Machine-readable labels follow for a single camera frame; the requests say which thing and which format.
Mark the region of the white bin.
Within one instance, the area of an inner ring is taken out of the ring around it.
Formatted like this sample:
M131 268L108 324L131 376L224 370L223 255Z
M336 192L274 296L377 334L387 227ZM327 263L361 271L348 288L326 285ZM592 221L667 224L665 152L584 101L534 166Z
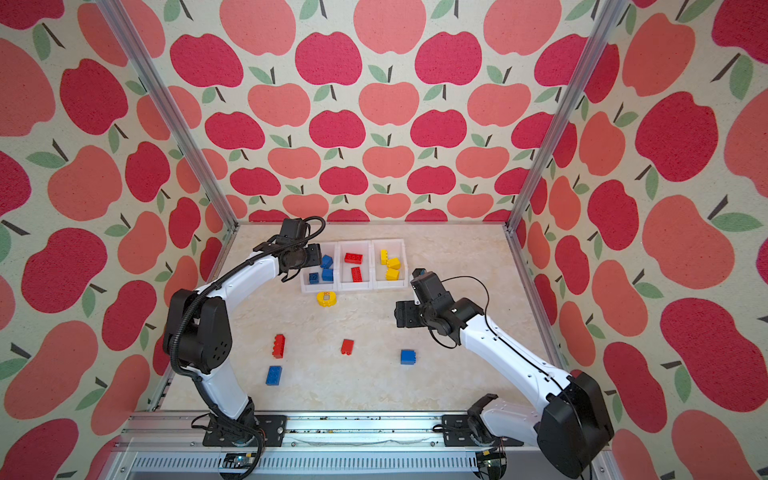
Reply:
M339 268L341 269L340 290L342 292L362 292L374 289L374 264L373 264L373 246L369 240L340 241L339 245ZM347 252L362 254L363 263L361 265L347 264L344 262L344 256ZM352 281L351 269L359 267L362 271L363 282L354 283Z
M338 293L340 290L340 278L341 278L341 269L337 266L339 261L339 245L337 242L321 242L320 243L320 264L316 266L310 266L304 268L300 275L300 285L301 285L301 291L304 294L317 294L319 292L324 291L333 291ZM324 255L329 255L333 258L333 265L332 269L334 270L334 281L333 282L324 282L322 280L322 270L321 267L321 260ZM317 273L319 276L319 283L318 284L310 284L308 281L308 276L310 273Z
M407 286L407 256L403 239L372 241L374 261L374 289L394 290Z

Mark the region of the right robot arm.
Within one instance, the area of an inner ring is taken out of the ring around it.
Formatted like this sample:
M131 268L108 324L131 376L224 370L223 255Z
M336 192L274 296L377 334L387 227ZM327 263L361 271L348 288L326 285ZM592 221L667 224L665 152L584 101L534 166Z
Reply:
M398 327L425 328L436 343L448 338L450 348L473 352L530 403L523 408L488 393L468 409L458 430L484 450L478 477L504 475L505 439L537 447L567 478L593 477L595 458L615 435L598 382L586 373L572 375L531 352L491 319L486 306L454 299L434 272L415 269L410 285L413 299L397 302L394 309Z

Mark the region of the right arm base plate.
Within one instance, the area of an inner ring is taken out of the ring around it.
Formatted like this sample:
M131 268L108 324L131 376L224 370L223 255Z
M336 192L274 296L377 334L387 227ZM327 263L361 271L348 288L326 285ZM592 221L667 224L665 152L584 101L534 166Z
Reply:
M493 435L478 415L446 414L432 427L434 433L443 436L447 447L522 447L523 442L510 437Z

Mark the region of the blue long lego bottom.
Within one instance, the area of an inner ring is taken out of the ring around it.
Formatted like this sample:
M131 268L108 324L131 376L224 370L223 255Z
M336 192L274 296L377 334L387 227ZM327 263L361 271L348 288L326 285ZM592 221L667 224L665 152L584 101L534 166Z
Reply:
M270 366L266 376L265 384L267 386L279 386L282 377L283 368L279 365Z

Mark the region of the red long lego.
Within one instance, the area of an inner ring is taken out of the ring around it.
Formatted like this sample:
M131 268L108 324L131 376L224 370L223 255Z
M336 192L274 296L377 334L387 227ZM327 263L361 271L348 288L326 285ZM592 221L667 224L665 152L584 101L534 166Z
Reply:
M282 359L285 354L286 338L283 334L277 334L274 337L272 356L275 359Z
M347 264L361 265L363 263L363 255L347 252L344 256L344 262Z

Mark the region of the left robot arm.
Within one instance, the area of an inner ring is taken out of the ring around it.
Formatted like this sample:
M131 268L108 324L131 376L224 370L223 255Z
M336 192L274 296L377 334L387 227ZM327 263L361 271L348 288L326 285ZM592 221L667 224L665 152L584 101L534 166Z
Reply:
M170 301L163 350L178 376L191 379L214 424L233 433L235 443L250 445L261 435L253 401L239 385L231 362L233 336L229 316L264 284L288 282L322 255L314 241L326 227L320 216L288 218L280 231L217 279L195 290L180 289Z

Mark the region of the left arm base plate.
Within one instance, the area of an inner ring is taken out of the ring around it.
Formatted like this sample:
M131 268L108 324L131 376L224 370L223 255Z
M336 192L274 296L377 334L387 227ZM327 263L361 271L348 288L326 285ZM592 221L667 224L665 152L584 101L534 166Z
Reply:
M251 448L280 447L286 433L285 415L256 415L251 425L212 416L204 428L205 447Z

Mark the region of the red small lego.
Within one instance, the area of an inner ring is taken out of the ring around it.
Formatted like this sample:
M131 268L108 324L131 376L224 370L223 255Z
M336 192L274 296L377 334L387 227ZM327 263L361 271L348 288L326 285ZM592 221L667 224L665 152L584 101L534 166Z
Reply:
M342 341L340 352L342 355L351 355L354 348L354 341L351 339L344 339Z

